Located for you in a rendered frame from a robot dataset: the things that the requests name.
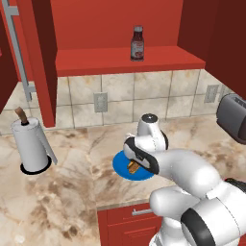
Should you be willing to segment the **blue round plate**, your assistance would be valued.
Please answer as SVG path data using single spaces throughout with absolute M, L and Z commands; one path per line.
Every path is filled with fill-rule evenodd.
M 119 176 L 131 181 L 144 181 L 159 174 L 159 165 L 154 157 L 137 151 L 136 160 L 143 165 L 140 165 L 135 173 L 131 173 L 128 168 L 130 160 L 125 156 L 124 151 L 120 151 L 114 156 L 112 167 Z

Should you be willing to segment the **hot dog bun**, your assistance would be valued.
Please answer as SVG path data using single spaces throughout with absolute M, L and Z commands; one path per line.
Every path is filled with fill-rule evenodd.
M 130 173 L 130 174 L 134 174 L 134 173 L 137 171 L 137 169 L 139 168 L 139 165 L 138 165 L 137 162 L 131 161 L 131 162 L 128 164 L 127 168 L 128 168 L 128 170 L 129 170 L 129 173 Z

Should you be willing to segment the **red cupboard shelf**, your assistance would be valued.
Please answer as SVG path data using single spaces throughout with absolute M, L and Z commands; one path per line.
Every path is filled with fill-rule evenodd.
M 201 69 L 206 62 L 179 46 L 144 49 L 144 61 L 131 61 L 130 49 L 59 50 L 56 68 L 59 77 Z

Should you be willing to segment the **red drawer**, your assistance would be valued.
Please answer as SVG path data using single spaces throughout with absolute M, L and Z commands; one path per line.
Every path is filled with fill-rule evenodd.
M 158 223 L 158 225 L 160 225 L 161 218 L 159 216 L 156 216 L 152 212 L 133 215 L 134 210 L 141 211 L 141 210 L 147 210 L 149 208 L 150 205 L 148 203 L 144 203 L 144 204 L 131 205 L 131 206 L 117 208 L 117 209 L 109 209 L 107 211 L 108 224 L 111 226 L 117 224 L 126 224 L 130 222 L 154 220 Z
M 109 246 L 149 246 L 156 226 L 140 228 L 136 224 L 109 226 Z

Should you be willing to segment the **red ketchup bottle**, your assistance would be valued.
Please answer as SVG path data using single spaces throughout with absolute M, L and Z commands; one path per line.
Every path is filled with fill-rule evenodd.
M 144 60 L 144 38 L 142 26 L 134 26 L 134 34 L 131 40 L 131 60 Z

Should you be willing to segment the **red lower drawer front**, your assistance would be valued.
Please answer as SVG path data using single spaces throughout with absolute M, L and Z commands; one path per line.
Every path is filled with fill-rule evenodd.
M 109 226 L 109 246 L 149 246 L 156 226 L 140 228 L 136 224 Z

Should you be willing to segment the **white paper towel roll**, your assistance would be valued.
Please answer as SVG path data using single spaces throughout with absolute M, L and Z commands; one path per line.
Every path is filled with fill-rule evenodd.
M 28 118 L 28 124 L 20 119 L 11 124 L 12 133 L 21 158 L 20 169 L 27 175 L 36 175 L 46 171 L 51 163 L 58 160 L 35 117 Z

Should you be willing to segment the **dark grey toaster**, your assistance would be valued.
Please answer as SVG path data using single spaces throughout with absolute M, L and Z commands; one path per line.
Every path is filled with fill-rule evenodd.
M 246 101 L 230 93 L 222 97 L 216 123 L 236 142 L 246 145 Z

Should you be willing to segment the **black paper towel holder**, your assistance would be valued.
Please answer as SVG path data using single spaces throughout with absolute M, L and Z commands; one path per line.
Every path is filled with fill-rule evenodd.
M 12 132 L 21 158 L 20 170 L 27 175 L 40 174 L 50 167 L 52 159 L 38 138 L 39 121 L 27 117 L 20 107 L 14 111 L 19 117 L 12 123 Z

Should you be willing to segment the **red open cupboard door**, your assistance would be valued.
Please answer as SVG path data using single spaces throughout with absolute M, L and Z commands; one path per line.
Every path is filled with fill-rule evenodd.
M 58 52 L 50 0 L 16 0 L 46 128 L 56 125 Z

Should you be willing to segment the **dark red cupboard door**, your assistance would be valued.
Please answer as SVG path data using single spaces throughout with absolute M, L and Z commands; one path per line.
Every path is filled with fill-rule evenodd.
M 18 82 L 3 14 L 0 11 L 0 113 Z

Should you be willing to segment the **grey wall outlet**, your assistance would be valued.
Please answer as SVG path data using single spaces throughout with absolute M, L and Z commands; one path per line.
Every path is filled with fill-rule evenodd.
M 107 112 L 108 111 L 108 94 L 106 92 L 96 92 L 94 97 L 94 111 Z
M 208 85 L 204 100 L 205 103 L 213 103 L 215 101 L 218 88 L 219 85 Z

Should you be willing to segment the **dark red wall cupboard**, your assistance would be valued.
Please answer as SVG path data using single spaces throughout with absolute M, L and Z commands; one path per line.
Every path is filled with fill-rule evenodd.
M 184 0 L 178 45 L 246 100 L 246 0 Z

